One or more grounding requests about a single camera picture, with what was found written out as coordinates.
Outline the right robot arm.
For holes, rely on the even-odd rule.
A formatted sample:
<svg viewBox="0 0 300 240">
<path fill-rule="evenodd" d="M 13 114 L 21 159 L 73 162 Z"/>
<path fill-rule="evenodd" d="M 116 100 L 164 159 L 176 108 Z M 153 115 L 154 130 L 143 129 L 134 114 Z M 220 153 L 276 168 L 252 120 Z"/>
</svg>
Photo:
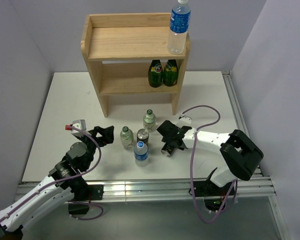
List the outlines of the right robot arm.
<svg viewBox="0 0 300 240">
<path fill-rule="evenodd" d="M 191 126 L 179 127 L 165 120 L 157 132 L 164 143 L 161 152 L 170 157 L 176 149 L 199 148 L 220 154 L 224 164 L 214 169 L 208 176 L 207 191 L 212 195 L 219 194 L 224 186 L 236 179 L 249 181 L 264 158 L 260 148 L 241 130 L 231 133 L 215 133 L 197 130 Z"/>
</svg>

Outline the black soda can front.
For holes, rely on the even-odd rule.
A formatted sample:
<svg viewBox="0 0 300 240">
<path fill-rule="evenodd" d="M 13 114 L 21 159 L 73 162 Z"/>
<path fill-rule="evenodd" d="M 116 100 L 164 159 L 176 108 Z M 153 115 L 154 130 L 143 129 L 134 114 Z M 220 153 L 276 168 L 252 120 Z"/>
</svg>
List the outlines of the black soda can front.
<svg viewBox="0 0 300 240">
<path fill-rule="evenodd" d="M 168 143 L 165 143 L 161 149 L 161 153 L 166 157 L 171 157 L 176 148 Z"/>
</svg>

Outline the blue label water bottle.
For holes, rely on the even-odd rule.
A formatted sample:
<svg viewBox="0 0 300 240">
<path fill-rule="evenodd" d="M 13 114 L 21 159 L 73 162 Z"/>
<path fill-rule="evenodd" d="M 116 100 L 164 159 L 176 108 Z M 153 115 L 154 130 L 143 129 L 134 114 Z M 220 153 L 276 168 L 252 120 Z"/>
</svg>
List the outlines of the blue label water bottle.
<svg viewBox="0 0 300 240">
<path fill-rule="evenodd" d="M 139 167 L 145 167 L 148 165 L 149 150 L 148 150 L 148 146 L 143 141 L 138 141 L 136 143 L 136 145 L 134 146 L 133 153 L 134 153 L 135 163 Z"/>
<path fill-rule="evenodd" d="M 173 55 L 180 55 L 186 44 L 191 9 L 188 0 L 178 0 L 170 14 L 167 49 Z"/>
</svg>

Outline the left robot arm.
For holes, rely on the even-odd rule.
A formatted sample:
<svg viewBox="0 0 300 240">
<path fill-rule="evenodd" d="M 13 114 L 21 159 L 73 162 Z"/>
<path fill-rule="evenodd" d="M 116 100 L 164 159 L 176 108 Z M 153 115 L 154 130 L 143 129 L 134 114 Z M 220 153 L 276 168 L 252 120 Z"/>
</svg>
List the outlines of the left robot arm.
<svg viewBox="0 0 300 240">
<path fill-rule="evenodd" d="M 20 240 L 28 220 L 37 219 L 43 207 L 56 207 L 68 201 L 79 202 L 89 194 L 83 176 L 95 169 L 91 166 L 95 153 L 114 142 L 114 126 L 95 126 L 86 130 L 83 121 L 74 121 L 65 129 L 79 141 L 48 175 L 31 191 L 7 208 L 0 210 L 0 240 Z"/>
</svg>

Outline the blue label water bottle front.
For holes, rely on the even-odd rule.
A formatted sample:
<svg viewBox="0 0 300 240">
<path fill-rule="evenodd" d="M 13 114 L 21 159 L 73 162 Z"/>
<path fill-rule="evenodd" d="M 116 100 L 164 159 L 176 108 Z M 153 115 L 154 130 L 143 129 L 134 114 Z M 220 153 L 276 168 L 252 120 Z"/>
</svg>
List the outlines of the blue label water bottle front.
<svg viewBox="0 0 300 240">
<path fill-rule="evenodd" d="M 149 150 L 148 150 L 148 146 L 143 141 L 138 141 L 136 143 L 136 145 L 134 146 L 133 153 L 134 153 L 135 163 L 139 167 L 145 167 L 148 165 Z"/>
</svg>

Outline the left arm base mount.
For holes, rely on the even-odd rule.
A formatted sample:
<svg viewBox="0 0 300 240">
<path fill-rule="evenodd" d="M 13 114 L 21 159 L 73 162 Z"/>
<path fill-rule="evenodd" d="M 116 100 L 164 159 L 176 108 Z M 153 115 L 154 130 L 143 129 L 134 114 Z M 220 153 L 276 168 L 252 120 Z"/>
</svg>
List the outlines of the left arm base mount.
<svg viewBox="0 0 300 240">
<path fill-rule="evenodd" d="M 69 216 L 77 221 L 92 221 L 104 214 L 104 208 L 95 201 L 101 201 L 104 194 L 104 185 L 88 185 L 86 192 L 81 197 L 75 197 L 68 201 Z M 93 217 L 84 217 L 91 208 L 100 210 L 99 214 Z"/>
</svg>

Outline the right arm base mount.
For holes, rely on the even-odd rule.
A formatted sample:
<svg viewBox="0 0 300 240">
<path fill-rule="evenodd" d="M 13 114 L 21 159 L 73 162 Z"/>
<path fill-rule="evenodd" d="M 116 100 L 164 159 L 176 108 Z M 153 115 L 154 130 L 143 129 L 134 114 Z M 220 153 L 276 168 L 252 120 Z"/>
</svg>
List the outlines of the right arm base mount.
<svg viewBox="0 0 300 240">
<path fill-rule="evenodd" d="M 193 182 L 194 195 L 196 198 L 202 198 L 204 205 L 208 212 L 219 211 L 222 203 L 225 202 L 222 212 L 227 208 L 226 194 L 229 192 L 228 199 L 231 197 L 236 198 L 237 196 L 237 182 L 231 187 L 231 182 L 227 183 L 225 186 L 219 188 L 214 184 L 208 182 L 208 180 L 196 180 Z"/>
</svg>

